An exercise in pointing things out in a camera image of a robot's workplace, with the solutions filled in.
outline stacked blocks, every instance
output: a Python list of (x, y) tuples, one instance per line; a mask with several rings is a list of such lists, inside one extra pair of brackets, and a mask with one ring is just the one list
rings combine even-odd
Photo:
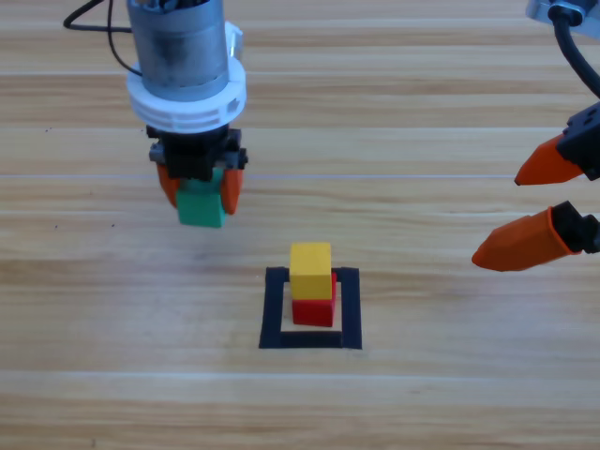
[(177, 211), (183, 225), (221, 228), (227, 213), (221, 200), (223, 171), (214, 169), (209, 182), (182, 180), (177, 190)]
[(295, 324), (333, 326), (336, 283), (329, 243), (292, 244), (290, 284)]

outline black square outline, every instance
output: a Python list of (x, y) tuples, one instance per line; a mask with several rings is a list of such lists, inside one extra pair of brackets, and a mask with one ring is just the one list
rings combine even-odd
[(290, 269), (266, 269), (260, 349), (363, 350), (359, 271), (341, 267), (333, 272), (341, 283), (341, 331), (281, 331), (283, 286), (290, 282)]

